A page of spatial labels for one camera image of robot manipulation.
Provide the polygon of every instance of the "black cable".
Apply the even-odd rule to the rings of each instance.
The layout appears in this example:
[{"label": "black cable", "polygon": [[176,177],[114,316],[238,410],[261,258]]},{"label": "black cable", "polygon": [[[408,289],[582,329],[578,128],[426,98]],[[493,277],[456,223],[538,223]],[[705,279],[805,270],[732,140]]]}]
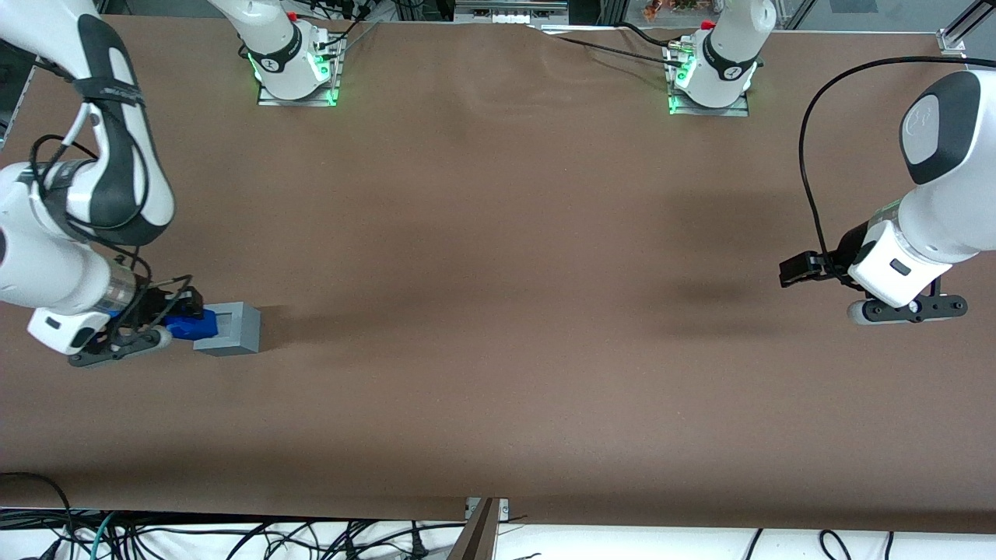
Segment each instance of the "black cable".
[{"label": "black cable", "polygon": [[643,39],[644,41],[646,41],[647,43],[649,43],[651,45],[656,45],[658,47],[666,47],[668,45],[668,43],[670,43],[671,41],[677,41],[678,39],[681,39],[680,35],[678,35],[674,39],[668,39],[667,41],[660,41],[660,40],[654,39],[653,37],[650,37],[649,35],[647,35],[646,33],[644,33],[642,29],[636,27],[634,24],[632,24],[632,23],[630,23],[628,21],[620,21],[618,23],[613,24],[613,27],[625,27],[625,28],[633,31],[637,35],[639,35],[639,37],[641,39]]},{"label": "black cable", "polygon": [[465,525],[465,523],[439,523],[439,524],[436,524],[436,525],[425,525],[425,526],[422,526],[422,527],[418,527],[416,529],[407,529],[407,530],[404,530],[404,531],[399,531],[399,532],[387,535],[385,537],[382,537],[382,538],[380,538],[380,539],[378,539],[378,540],[376,540],[374,542],[361,545],[356,550],[356,556],[360,556],[364,552],[367,552],[368,550],[370,550],[372,548],[381,546],[382,544],[385,544],[387,541],[394,540],[397,537],[402,537],[404,535],[409,535],[413,531],[431,531],[432,529],[452,529],[452,528],[456,528],[456,527],[463,527],[464,525]]},{"label": "black cable", "polygon": [[747,546],[747,554],[744,555],[744,560],[750,560],[751,557],[754,556],[754,547],[757,546],[757,540],[761,538],[761,532],[763,531],[763,527],[754,531],[754,537],[750,539],[750,544]]},{"label": "black cable", "polygon": [[825,540],[827,535],[830,535],[837,540],[837,544],[841,547],[841,550],[844,551],[845,558],[847,558],[847,560],[851,560],[851,551],[848,550],[847,546],[844,546],[844,541],[841,540],[840,535],[830,529],[820,531],[820,549],[823,550],[824,555],[826,555],[830,560],[840,560],[838,557],[831,554],[829,550],[827,550],[827,541]]},{"label": "black cable", "polygon": [[895,531],[889,531],[885,537],[885,554],[882,555],[883,560],[889,560],[889,557],[892,555],[892,539],[894,538]]},{"label": "black cable", "polygon": [[560,39],[561,41],[567,41],[568,43],[574,43],[575,45],[582,45],[582,46],[585,46],[585,47],[591,47],[593,49],[599,49],[601,51],[606,51],[608,53],[615,53],[617,55],[623,55],[625,57],[633,57],[635,59],[641,59],[641,60],[656,62],[656,63],[662,64],[664,66],[673,66],[673,67],[679,67],[679,66],[681,66],[681,63],[679,63],[677,61],[669,61],[669,60],[664,60],[664,59],[658,59],[658,58],[655,58],[655,57],[649,57],[647,55],[640,55],[640,54],[637,54],[637,53],[631,53],[629,51],[621,51],[619,49],[613,49],[612,47],[606,47],[605,45],[596,45],[595,43],[589,43],[587,41],[579,41],[577,39],[571,39],[570,37],[561,37],[560,35],[557,35],[556,37],[558,39]]},{"label": "black cable", "polygon": [[339,37],[336,37],[335,39],[329,41],[328,43],[319,43],[318,48],[324,49],[326,47],[331,47],[332,45],[339,43],[343,39],[346,39],[346,37],[350,35],[350,32],[353,31],[353,28],[356,27],[361,21],[363,21],[361,18],[353,20],[353,23],[350,24],[350,27],[346,28],[346,31],[340,34]]},{"label": "black cable", "polygon": [[57,494],[59,494],[59,501],[62,502],[63,508],[66,510],[66,532],[69,534],[71,539],[70,548],[69,548],[69,557],[75,558],[74,554],[76,552],[75,551],[76,543],[74,541],[76,539],[76,529],[73,527],[73,508],[72,506],[70,506],[69,497],[66,496],[66,492],[63,491],[62,486],[60,486],[59,484],[56,483],[55,480],[49,478],[48,476],[45,476],[44,474],[38,474],[36,472],[28,472],[25,470],[0,472],[0,479],[2,478],[28,478],[30,480],[37,480],[48,484],[50,487],[52,487],[53,490],[56,491]]},{"label": "black cable", "polygon": [[986,60],[986,59],[975,59],[975,58],[965,58],[965,59],[951,59],[944,57],[893,57],[887,59],[879,59],[876,61],[871,61],[864,63],[862,65],[855,66],[849,70],[845,70],[840,74],[834,76],[832,80],[824,84],[820,90],[813,96],[813,100],[810,101],[809,106],[806,108],[806,113],[803,115],[803,123],[799,129],[799,174],[802,176],[803,188],[806,190],[806,198],[809,200],[810,210],[813,213],[813,224],[816,226],[816,236],[820,241],[820,252],[823,253],[823,260],[827,270],[830,274],[837,278],[845,286],[856,287],[854,282],[850,282],[844,278],[841,272],[837,269],[837,265],[834,264],[830,257],[830,251],[827,249],[827,240],[823,233],[823,225],[820,223],[820,211],[817,209],[816,200],[813,197],[813,190],[810,188],[809,176],[806,173],[806,130],[809,126],[810,116],[813,114],[813,108],[816,107],[816,103],[820,98],[834,85],[836,85],[841,80],[847,78],[848,76],[853,76],[858,72],[862,72],[871,68],[877,68],[879,66],[888,66],[892,64],[909,64],[909,63],[937,63],[937,64],[958,64],[958,65],[975,65],[982,66],[986,68],[996,68],[996,61]]},{"label": "black cable", "polygon": [[238,552],[240,548],[242,548],[243,546],[245,546],[245,544],[247,542],[249,542],[249,540],[251,538],[253,538],[254,536],[260,534],[261,532],[263,532],[264,530],[266,530],[266,528],[269,527],[272,524],[273,523],[261,523],[261,524],[257,525],[256,528],[252,529],[251,531],[249,531],[248,533],[246,533],[245,535],[243,535],[242,538],[239,539],[239,542],[235,543],[235,546],[228,553],[228,556],[225,556],[225,560],[232,560],[232,557],[235,556],[235,553]]}]

